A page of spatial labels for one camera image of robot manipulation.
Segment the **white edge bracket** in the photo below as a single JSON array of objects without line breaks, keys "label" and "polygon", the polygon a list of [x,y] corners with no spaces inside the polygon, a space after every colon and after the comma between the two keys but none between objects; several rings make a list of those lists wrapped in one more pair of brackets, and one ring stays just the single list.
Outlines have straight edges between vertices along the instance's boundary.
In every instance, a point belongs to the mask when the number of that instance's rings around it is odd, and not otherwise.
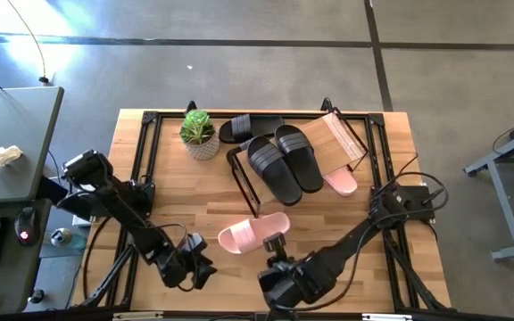
[{"label": "white edge bracket", "polygon": [[112,321],[156,321],[163,318],[161,311],[127,311],[114,313]]},{"label": "white edge bracket", "polygon": [[413,321],[412,315],[404,314],[383,314],[383,313],[362,313],[362,321]]}]

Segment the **pink rubber slide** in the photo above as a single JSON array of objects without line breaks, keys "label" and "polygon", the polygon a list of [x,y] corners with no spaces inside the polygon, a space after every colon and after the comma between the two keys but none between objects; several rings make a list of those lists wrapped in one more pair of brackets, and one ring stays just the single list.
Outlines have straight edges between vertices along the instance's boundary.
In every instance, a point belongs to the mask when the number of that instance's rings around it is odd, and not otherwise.
[{"label": "pink rubber slide", "polygon": [[352,195],[358,188],[358,183],[347,167],[336,169],[326,174],[323,179],[330,187],[342,196]]},{"label": "pink rubber slide", "polygon": [[220,231],[218,243],[225,251],[241,255],[258,249],[266,238],[284,234],[290,227],[289,217],[284,212],[248,218]]}]

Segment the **black aluminium table frame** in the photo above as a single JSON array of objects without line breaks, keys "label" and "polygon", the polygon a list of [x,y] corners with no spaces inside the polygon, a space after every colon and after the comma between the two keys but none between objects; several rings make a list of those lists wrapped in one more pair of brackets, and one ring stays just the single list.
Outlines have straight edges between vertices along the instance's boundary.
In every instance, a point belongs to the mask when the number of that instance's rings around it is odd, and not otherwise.
[{"label": "black aluminium table frame", "polygon": [[[311,121],[318,124],[311,129],[320,132],[321,119],[328,111],[242,111],[209,110],[214,125],[218,128],[223,122],[237,115],[256,113],[260,115],[280,115],[286,123],[306,127]],[[342,111],[352,129],[369,146],[366,138],[366,124],[372,130],[372,138],[378,160],[378,174],[382,182],[387,180],[388,169],[399,169],[415,152],[410,123],[405,112]],[[148,266],[138,256],[134,285],[128,286],[132,295],[126,303],[130,310],[163,311],[166,317],[170,312],[183,316],[201,315],[241,315],[250,312],[266,314],[267,306],[261,294],[257,273],[266,267],[268,255],[263,249],[244,255],[227,253],[218,246],[218,232],[228,225],[253,218],[249,205],[240,191],[231,167],[226,160],[232,144],[220,144],[216,156],[209,160],[194,160],[189,156],[179,137],[179,127],[185,118],[181,110],[120,110],[115,128],[109,162],[114,167],[114,175],[125,181],[140,177],[147,171],[149,150],[153,133],[158,131],[156,161],[153,165],[155,194],[151,217],[156,224],[182,223],[188,232],[200,233],[208,248],[203,251],[214,262],[218,273],[211,276],[202,290],[182,292],[178,288],[167,288],[155,267]],[[380,130],[391,139],[387,148],[390,156],[384,156],[380,143]],[[143,160],[138,162],[139,175],[134,175],[134,160],[139,143],[144,141]],[[350,197],[342,197],[328,185],[314,194],[306,193],[300,203],[286,210],[271,199],[266,186],[260,181],[252,183],[262,204],[261,214],[284,211],[289,216],[292,227],[288,231],[287,249],[291,255],[301,257],[310,251],[329,245],[366,218],[369,189],[375,181],[372,175],[371,156],[366,156],[352,175],[359,181],[360,190]],[[405,239],[410,252],[411,263],[430,292],[445,306],[451,306],[444,278],[441,258],[433,231],[418,221],[407,223]],[[87,268],[87,291],[91,293],[104,279],[117,259],[122,246],[120,224],[114,219],[104,225],[95,239]],[[334,305],[317,310],[320,314],[339,314],[368,311],[392,312],[390,276],[382,236],[361,250],[359,267],[350,291]]]}]

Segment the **dark grey desk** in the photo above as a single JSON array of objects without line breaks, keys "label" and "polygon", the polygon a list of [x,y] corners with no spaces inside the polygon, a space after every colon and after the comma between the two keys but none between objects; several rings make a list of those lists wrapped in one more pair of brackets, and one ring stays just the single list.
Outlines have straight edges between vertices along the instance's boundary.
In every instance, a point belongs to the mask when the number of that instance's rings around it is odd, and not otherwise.
[{"label": "dark grey desk", "polygon": [[[48,200],[0,204],[0,314],[22,312],[37,278],[43,235],[52,203]],[[31,208],[39,237],[32,245],[22,245],[14,222],[23,209]]]}]

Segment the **crumpled white tissue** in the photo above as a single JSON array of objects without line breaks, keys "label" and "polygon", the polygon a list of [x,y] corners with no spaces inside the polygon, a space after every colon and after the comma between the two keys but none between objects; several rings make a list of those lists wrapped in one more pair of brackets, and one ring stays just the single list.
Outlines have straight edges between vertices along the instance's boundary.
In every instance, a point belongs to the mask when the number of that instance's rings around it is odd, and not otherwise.
[{"label": "crumpled white tissue", "polygon": [[18,160],[23,151],[16,145],[10,147],[0,147],[0,168]]}]

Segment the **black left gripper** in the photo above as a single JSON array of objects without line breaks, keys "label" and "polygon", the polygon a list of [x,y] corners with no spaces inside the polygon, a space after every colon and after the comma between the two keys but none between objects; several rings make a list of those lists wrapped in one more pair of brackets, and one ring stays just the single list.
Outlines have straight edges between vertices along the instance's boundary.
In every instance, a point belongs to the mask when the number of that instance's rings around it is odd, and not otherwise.
[{"label": "black left gripper", "polygon": [[191,289],[203,289],[209,278],[218,272],[212,265],[198,265],[197,262],[208,262],[203,255],[207,242],[198,233],[187,235],[184,245],[179,247],[164,243],[156,257],[156,267],[166,287],[180,287],[188,274],[192,274]]}]

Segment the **wooden shelf black metal frame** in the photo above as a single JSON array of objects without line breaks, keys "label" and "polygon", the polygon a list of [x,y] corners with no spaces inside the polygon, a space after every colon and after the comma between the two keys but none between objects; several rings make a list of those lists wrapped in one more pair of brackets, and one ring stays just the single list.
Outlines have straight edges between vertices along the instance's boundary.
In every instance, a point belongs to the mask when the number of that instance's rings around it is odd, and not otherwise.
[{"label": "wooden shelf black metal frame", "polygon": [[[281,113],[285,123],[302,130],[309,139],[319,164],[320,173],[326,175],[346,166],[349,170],[370,158],[375,148],[366,137],[371,132],[367,113],[309,112]],[[233,178],[254,217],[283,205],[249,167],[244,146],[234,146],[227,152]]]}]

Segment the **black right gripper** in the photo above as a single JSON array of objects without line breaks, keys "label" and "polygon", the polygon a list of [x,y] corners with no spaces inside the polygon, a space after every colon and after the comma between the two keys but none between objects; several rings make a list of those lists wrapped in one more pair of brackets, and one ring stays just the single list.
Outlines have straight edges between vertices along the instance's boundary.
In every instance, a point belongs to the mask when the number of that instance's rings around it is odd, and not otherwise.
[{"label": "black right gripper", "polygon": [[275,233],[263,240],[268,268],[258,274],[263,298],[269,308],[291,309],[299,303],[314,302],[314,286],[311,282],[311,263],[307,260],[287,261],[286,239],[283,233]]}]

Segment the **black striped rubber slide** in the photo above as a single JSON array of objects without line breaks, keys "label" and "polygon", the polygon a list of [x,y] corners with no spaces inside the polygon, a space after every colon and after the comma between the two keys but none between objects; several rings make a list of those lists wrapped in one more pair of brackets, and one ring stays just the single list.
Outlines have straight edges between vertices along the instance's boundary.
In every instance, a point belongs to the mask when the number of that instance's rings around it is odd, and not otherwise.
[{"label": "black striped rubber slide", "polygon": [[284,154],[266,137],[257,136],[247,145],[248,162],[253,171],[285,206],[302,198],[302,189],[288,167]]},{"label": "black striped rubber slide", "polygon": [[219,140],[225,144],[241,144],[256,136],[271,137],[285,124],[280,116],[243,114],[226,121],[219,130]]},{"label": "black striped rubber slide", "polygon": [[292,125],[277,127],[274,137],[301,189],[306,193],[318,192],[324,180],[308,137]]}]

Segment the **black computer mouse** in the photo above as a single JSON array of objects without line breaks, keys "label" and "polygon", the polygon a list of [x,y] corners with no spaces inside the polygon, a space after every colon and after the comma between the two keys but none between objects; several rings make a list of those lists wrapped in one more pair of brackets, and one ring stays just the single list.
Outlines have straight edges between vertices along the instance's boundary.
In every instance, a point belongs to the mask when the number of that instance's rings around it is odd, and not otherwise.
[{"label": "black computer mouse", "polygon": [[25,207],[14,220],[14,232],[22,246],[33,246],[40,236],[39,219],[34,207]]}]

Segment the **white power box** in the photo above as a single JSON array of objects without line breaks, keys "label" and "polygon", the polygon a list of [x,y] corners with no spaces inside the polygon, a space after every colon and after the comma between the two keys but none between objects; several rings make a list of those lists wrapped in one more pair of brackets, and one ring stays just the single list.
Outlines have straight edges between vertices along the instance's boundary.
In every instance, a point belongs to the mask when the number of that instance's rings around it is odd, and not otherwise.
[{"label": "white power box", "polygon": [[79,227],[90,227],[103,214],[96,199],[92,195],[95,187],[90,184],[73,185],[72,192],[75,193],[74,208],[75,216],[72,225]]}]

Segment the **succulent in patterned pot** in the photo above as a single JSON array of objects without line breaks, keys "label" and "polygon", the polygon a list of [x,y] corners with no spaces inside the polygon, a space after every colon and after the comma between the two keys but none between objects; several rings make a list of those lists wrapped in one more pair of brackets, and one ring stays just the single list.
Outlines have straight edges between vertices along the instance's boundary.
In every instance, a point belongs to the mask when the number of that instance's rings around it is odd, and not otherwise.
[{"label": "succulent in patterned pot", "polygon": [[207,111],[189,111],[179,135],[188,154],[198,161],[209,160],[220,148],[218,133]]}]

